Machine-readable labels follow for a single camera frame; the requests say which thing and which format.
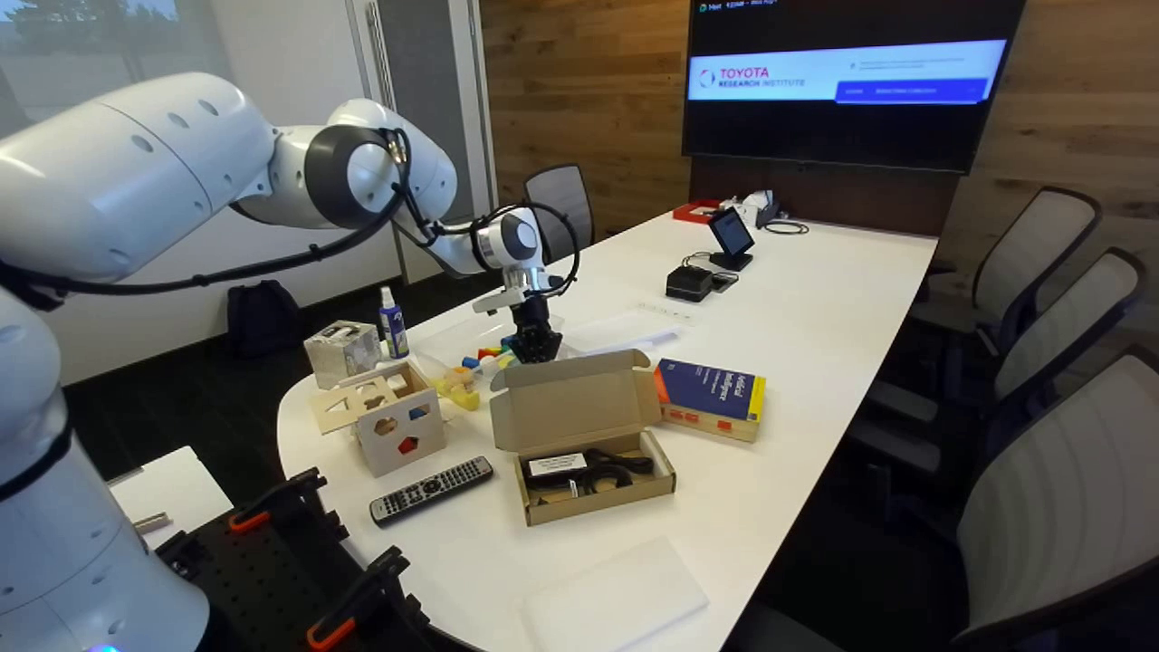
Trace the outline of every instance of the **small bottle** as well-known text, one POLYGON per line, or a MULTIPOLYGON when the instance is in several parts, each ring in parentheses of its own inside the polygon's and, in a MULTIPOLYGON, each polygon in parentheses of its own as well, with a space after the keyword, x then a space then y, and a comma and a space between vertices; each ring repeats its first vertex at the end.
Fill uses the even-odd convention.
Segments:
POLYGON ((391 354, 391 358, 406 358, 406 354, 411 354, 406 320, 402 320, 402 308, 395 303, 391 286, 381 286, 376 320, 381 320, 381 326, 384 326, 387 354, 391 354))

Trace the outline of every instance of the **television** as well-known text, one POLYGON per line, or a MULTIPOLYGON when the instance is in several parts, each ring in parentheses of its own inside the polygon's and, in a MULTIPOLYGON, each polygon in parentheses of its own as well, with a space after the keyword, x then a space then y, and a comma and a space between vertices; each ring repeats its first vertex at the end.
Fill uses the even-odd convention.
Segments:
POLYGON ((1023 0, 693 0, 684 156, 966 174, 1023 0))

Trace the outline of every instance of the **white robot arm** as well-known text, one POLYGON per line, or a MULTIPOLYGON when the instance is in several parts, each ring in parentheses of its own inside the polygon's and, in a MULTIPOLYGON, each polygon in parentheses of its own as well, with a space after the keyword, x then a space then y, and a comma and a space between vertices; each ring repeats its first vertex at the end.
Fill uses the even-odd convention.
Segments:
POLYGON ((238 87, 198 74, 0 140, 0 650, 196 650, 209 612, 142 546, 74 441, 61 354, 20 300, 23 271, 121 284, 226 208, 303 227, 362 227, 395 210, 447 268, 503 268, 503 300, 483 308, 512 303, 534 348, 557 343, 534 210, 447 227, 454 195, 447 152, 384 104, 271 127, 238 87))

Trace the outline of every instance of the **black remote control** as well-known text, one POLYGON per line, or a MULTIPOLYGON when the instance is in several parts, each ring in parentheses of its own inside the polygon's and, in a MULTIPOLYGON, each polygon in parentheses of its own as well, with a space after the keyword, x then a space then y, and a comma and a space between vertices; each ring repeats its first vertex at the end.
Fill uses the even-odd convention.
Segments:
POLYGON ((406 487, 397 494, 370 500, 370 522, 376 522, 384 529, 384 527, 391 527, 391 522, 397 522, 397 517, 406 517, 414 511, 424 511, 424 506, 431 506, 431 503, 440 503, 447 495, 457 495, 457 494, 465 494, 465 490, 470 490, 470 487, 480 487, 480 483, 487 483, 494 474, 498 474, 494 463, 487 455, 475 455, 475 461, 460 463, 460 466, 451 466, 451 472, 431 474, 424 483, 414 483, 414 487, 406 487))

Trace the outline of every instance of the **mesh chair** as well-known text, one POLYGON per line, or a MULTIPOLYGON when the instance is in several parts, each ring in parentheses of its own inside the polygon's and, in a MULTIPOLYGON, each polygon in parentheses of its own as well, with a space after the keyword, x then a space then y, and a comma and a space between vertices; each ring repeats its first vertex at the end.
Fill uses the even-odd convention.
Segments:
POLYGON ((591 242, 591 202, 583 190, 580 167, 546 167, 527 183, 527 195, 535 210, 541 235, 545 235, 545 260, 568 259, 591 242))
POLYGON ((1136 296, 1145 268, 1100 254, 1005 354, 984 401, 923 399, 899 385, 873 385, 853 433, 856 449, 886 461, 937 490, 956 490, 1010 433, 1054 399, 1054 378, 1113 331, 1136 296))
MULTIPOLYGON (((966 589, 956 650, 1052 641, 1054 632, 1159 569, 1157 424, 1159 372, 1147 358, 1124 354, 1029 424, 978 474, 956 522, 964 582, 944 588, 966 589)), ((826 650, 816 635, 801 638, 787 617, 765 626, 761 617, 772 612, 758 604, 755 635, 732 650, 826 650)))
POLYGON ((929 385, 956 381, 978 354, 1005 354, 1036 317, 1043 278, 1095 231, 1098 202, 1039 190, 981 259, 970 300, 919 300, 899 337, 895 361, 923 358, 929 385))

